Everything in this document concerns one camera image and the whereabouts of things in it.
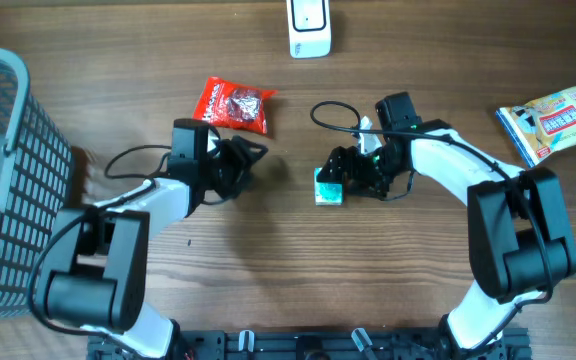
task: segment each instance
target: small white box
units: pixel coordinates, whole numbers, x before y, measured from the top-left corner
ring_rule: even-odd
[[[286,0],[290,55],[296,59],[326,56],[330,53],[329,0]]]

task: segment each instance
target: colorful snack bag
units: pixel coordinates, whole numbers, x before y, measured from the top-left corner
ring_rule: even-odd
[[[276,93],[276,90],[259,90],[213,76],[206,82],[193,118],[214,126],[266,134],[263,100]]]
[[[576,86],[523,106],[500,108],[497,117],[533,167],[553,152],[576,145]]]

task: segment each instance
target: black wire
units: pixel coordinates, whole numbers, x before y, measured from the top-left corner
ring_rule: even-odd
[[[413,182],[415,180],[415,170],[412,170],[410,172],[410,175],[408,175],[408,185],[406,185],[406,192],[403,194],[399,194],[399,195],[395,195],[389,198],[385,198],[385,199],[379,199],[381,201],[393,201],[393,200],[399,200],[402,199],[404,197],[406,197],[406,195],[410,194],[410,192],[412,191],[412,186],[413,186]]]
[[[114,158],[112,158],[109,162],[108,165],[106,165],[106,168],[104,169],[104,176],[106,176],[108,179],[146,179],[148,177],[151,177],[153,174],[156,174],[157,172],[159,172],[161,170],[161,168],[163,167],[164,161],[166,160],[166,156],[170,156],[170,153],[167,153],[164,155],[164,157],[161,158],[161,162],[159,163],[159,167],[157,168],[157,170],[155,170],[153,173],[151,173],[150,175],[144,175],[144,174],[119,174],[119,175],[111,175],[110,174],[110,168],[122,157],[130,154],[131,152],[134,151],[138,151],[138,150],[144,150],[144,149],[167,149],[170,150],[172,149],[169,145],[141,145],[141,146],[135,146],[133,148],[130,148],[126,151],[123,151],[119,154],[117,154],[117,156],[115,156]]]
[[[61,238],[63,238],[64,235],[66,235],[75,226],[77,226],[80,223],[83,223],[89,219],[94,218],[95,216],[108,210],[109,208],[121,206],[121,205],[127,203],[128,201],[132,201],[132,200],[134,200],[140,196],[143,196],[146,193],[154,190],[157,187],[157,184],[154,180],[154,177],[162,174],[161,169],[163,168],[166,159],[168,159],[170,157],[170,152],[165,153],[161,157],[161,160],[159,161],[159,165],[157,166],[155,171],[153,171],[149,175],[143,175],[143,174],[110,175],[110,168],[112,167],[112,165],[115,162],[117,162],[117,160],[121,159],[123,156],[125,156],[125,155],[127,155],[133,151],[142,150],[142,149],[170,149],[170,146],[167,146],[167,145],[142,145],[142,146],[130,148],[124,152],[121,152],[120,154],[118,154],[117,156],[112,158],[112,160],[110,160],[110,162],[108,163],[108,165],[106,165],[106,168],[104,169],[104,175],[109,179],[140,178],[140,179],[144,179],[144,180],[149,180],[150,184],[143,190],[140,190],[136,193],[133,193],[133,194],[130,194],[127,196],[121,196],[121,197],[119,197],[119,199],[117,199],[111,203],[105,204],[105,205],[100,206],[100,207],[92,207],[92,208],[87,209],[83,215],[75,218],[73,221],[66,224],[66,226],[64,226],[61,230],[59,230],[55,235],[52,236],[52,238],[50,239],[48,244],[46,244],[46,247],[43,249],[41,254],[39,254],[39,257],[37,258],[37,260],[33,264],[33,267],[30,271],[30,278],[28,281],[28,287],[26,289],[26,299],[27,299],[26,301],[28,303],[28,308],[30,309],[31,314],[35,317],[35,319],[37,319],[37,321],[39,321],[39,323],[41,323],[42,325],[44,325],[48,329],[56,331],[56,332],[60,332],[60,333],[66,334],[66,335],[99,336],[99,337],[102,337],[104,339],[107,339],[108,335],[105,333],[102,333],[102,332],[69,329],[69,328],[57,326],[57,325],[51,323],[50,321],[48,321],[48,319],[43,314],[41,314],[39,312],[39,310],[37,310],[37,308],[35,307],[35,303],[34,303],[35,284],[37,282],[37,275],[39,273],[39,267],[44,262],[46,256],[48,255],[48,252],[50,252],[50,250],[55,246],[55,244],[59,240],[61,240]]]
[[[514,347],[512,348],[512,350],[510,350],[510,353],[508,354],[508,360],[515,360],[517,358],[517,354],[519,354],[519,347]]]
[[[210,205],[210,206],[221,205],[232,198],[234,198],[234,195],[226,196],[225,198],[215,200],[215,201],[202,200],[201,203],[204,205]]]
[[[546,295],[544,297],[537,298],[537,299],[523,300],[523,301],[520,301],[519,303],[515,304],[513,310],[510,312],[510,314],[508,314],[508,316],[501,322],[501,324],[499,324],[499,326],[497,326],[497,328],[495,328],[495,330],[493,330],[493,332],[491,332],[474,349],[470,349],[470,350],[466,351],[466,357],[473,356],[475,353],[485,350],[488,347],[488,343],[492,339],[497,337],[497,335],[510,323],[510,321],[515,317],[515,315],[517,315],[517,313],[519,313],[521,311],[522,307],[524,307],[526,305],[532,305],[532,304],[545,304],[548,301],[550,301],[550,299],[552,298],[553,291],[554,291],[553,281],[552,281],[552,272],[551,272],[551,268],[550,268],[550,259],[546,255],[546,246],[545,246],[545,242],[544,242],[544,238],[543,238],[543,233],[541,231],[541,227],[539,226],[539,223],[537,222],[537,218],[536,218],[534,212],[532,211],[532,209],[528,205],[526,198],[519,191],[517,184],[515,184],[512,181],[512,179],[510,178],[510,176],[508,176],[508,174],[499,167],[499,164],[497,162],[491,161],[490,159],[488,159],[486,156],[482,155],[479,151],[475,150],[474,148],[472,148],[468,145],[465,145],[463,143],[455,141],[449,134],[437,136],[437,135],[428,135],[428,134],[406,132],[406,131],[363,130],[363,129],[353,129],[353,128],[348,128],[348,127],[343,127],[343,126],[327,124],[327,123],[324,123],[324,122],[317,120],[317,118],[315,117],[315,111],[318,108],[325,106],[325,105],[336,105],[336,106],[344,107],[344,108],[352,111],[355,114],[355,116],[357,117],[357,119],[360,118],[360,115],[359,115],[359,112],[357,111],[357,109],[355,109],[354,107],[352,107],[349,104],[342,103],[339,101],[332,101],[332,100],[322,101],[322,102],[318,103],[317,105],[313,106],[312,110],[310,110],[310,118],[312,119],[312,121],[315,124],[317,124],[321,127],[324,127],[326,129],[336,130],[336,131],[348,132],[351,134],[360,134],[361,133],[361,134],[375,134],[375,135],[391,135],[391,136],[407,137],[407,138],[411,138],[411,139],[435,140],[435,141],[445,142],[445,143],[452,145],[452,146],[456,146],[458,148],[461,148],[461,149],[467,151],[471,155],[475,156],[477,159],[481,160],[481,162],[486,164],[486,166],[490,167],[493,171],[497,172],[504,179],[505,183],[510,187],[510,190],[512,191],[513,196],[519,200],[519,205],[521,206],[521,208],[524,209],[526,216],[528,217],[528,220],[530,221],[531,225],[533,226],[533,228],[535,230],[534,232],[535,232],[535,236],[537,238],[537,246],[539,247],[539,254],[541,256],[541,261],[542,261],[542,264],[544,267],[544,273],[546,276]]]

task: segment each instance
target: wooden table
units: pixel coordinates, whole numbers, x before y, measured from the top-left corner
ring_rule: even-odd
[[[269,136],[244,134],[270,147],[256,188],[150,243],[146,298],[183,329],[434,325],[472,281],[464,206],[420,177],[405,200],[316,207],[313,169],[354,139],[315,126],[309,110],[335,99],[376,120],[375,102],[407,90],[424,119],[521,164],[493,112],[576,84],[576,2],[335,2],[333,53],[315,60],[290,57],[285,16],[282,2],[0,9],[0,47],[23,56],[34,95],[85,150],[86,201],[134,185],[101,169],[125,148],[168,144],[209,76],[280,90]],[[341,111],[321,116],[352,124]],[[158,156],[117,170],[146,171],[138,164]],[[576,148],[546,165],[576,235]],[[536,359],[576,359],[576,276],[515,323],[530,326]],[[0,359],[84,353],[84,339],[29,317],[0,321]]]

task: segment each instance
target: basket mesh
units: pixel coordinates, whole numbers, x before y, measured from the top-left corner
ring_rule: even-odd
[[[2,172],[10,182],[0,204],[0,318],[27,312],[29,274],[66,201],[74,166],[68,142],[30,93],[21,121],[10,119],[16,96],[14,73],[0,71],[0,133],[19,126],[12,172]]]

